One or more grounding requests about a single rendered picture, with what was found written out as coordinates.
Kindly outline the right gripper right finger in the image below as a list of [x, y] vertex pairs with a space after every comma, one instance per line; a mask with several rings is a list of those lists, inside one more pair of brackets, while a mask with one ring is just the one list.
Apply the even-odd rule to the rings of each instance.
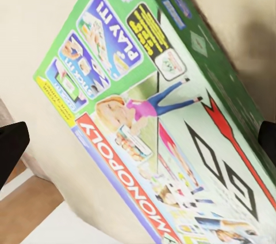
[[276, 167], [276, 123], [262, 122], [259, 129], [258, 142]]

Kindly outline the board game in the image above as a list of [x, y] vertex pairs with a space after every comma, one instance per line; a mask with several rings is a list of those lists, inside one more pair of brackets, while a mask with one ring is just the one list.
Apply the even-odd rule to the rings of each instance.
[[189, 0], [77, 0], [34, 82], [156, 244], [276, 244], [265, 119]]

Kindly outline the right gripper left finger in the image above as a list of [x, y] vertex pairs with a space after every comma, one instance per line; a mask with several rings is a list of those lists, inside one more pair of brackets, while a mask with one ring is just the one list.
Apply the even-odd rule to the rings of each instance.
[[25, 121], [0, 127], [0, 190], [29, 145]]

